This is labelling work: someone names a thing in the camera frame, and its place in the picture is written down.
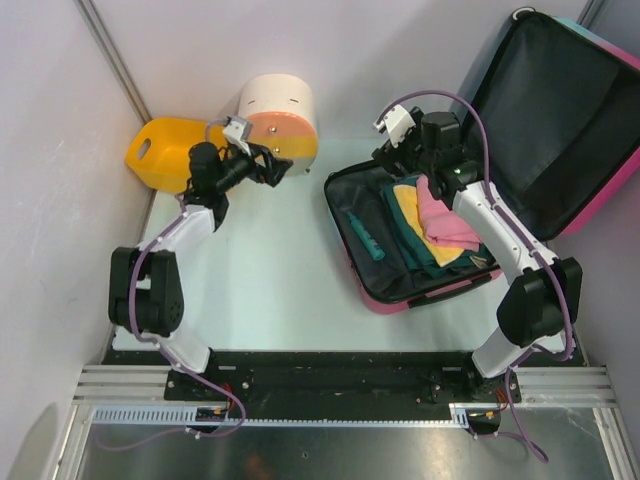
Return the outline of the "round pastel drawer cabinet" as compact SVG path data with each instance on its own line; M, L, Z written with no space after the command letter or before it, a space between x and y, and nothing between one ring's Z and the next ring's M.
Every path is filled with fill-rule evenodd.
M249 141L293 162L289 176L307 174L319 148L311 87L289 74L265 74L249 80L238 103L239 116L252 123Z

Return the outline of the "pink cloth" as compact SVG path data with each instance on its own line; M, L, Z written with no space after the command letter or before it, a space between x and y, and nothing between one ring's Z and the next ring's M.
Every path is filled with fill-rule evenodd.
M432 196L425 175L418 177L416 190L421 223L429 241L437 246L459 247L474 252L480 249L481 237L442 200Z

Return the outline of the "teal tube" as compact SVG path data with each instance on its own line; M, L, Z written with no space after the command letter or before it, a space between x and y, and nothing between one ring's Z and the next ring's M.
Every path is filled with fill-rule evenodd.
M385 252L378 245L373 236L368 232L363 222L351 211L347 212L347 218L352 229L356 233L357 237L371 256L371 258L374 261L381 261L385 257Z

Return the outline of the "pink and teal children's suitcase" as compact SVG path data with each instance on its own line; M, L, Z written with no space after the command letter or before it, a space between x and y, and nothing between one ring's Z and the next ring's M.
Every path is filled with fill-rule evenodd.
M499 196L539 240L580 229L639 165L639 61L578 24L516 13L466 115L460 140L489 162ZM500 268L432 278L410 270L381 193L394 178L369 161L332 173L324 194L359 293L378 314L445 300L494 279ZM353 212L384 250L374 261Z

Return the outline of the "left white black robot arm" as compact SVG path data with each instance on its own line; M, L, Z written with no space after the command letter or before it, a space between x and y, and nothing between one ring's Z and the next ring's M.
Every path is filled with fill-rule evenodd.
M228 146L221 155L207 141L192 146L188 159L190 178L177 195L178 216L153 239L113 251L108 316L112 324L159 350L174 369L189 372L187 389L207 400L219 392L221 376L208 367L209 347L183 324L180 262L221 227L231 189L246 179L275 187L293 161L255 143Z

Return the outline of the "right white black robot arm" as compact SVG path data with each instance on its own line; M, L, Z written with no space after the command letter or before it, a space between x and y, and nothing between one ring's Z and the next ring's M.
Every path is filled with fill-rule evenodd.
M515 368L542 340L560 335L564 347L551 358L567 360L574 351L573 323L582 269L560 259L508 208L489 179L489 162L472 160L460 140L452 112L410 113L399 104L374 123L393 157L392 165L426 175L432 194L479 234L497 260L508 290L497 312L498 326L471 356L473 369L461 376L463 393L484 401L497 389L497 376Z

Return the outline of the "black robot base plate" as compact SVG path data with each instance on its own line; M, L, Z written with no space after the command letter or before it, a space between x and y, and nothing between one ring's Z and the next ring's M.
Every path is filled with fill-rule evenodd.
M214 351L203 377L252 417L317 412L409 414L445 403L522 399L515 374L484 379L465 352Z

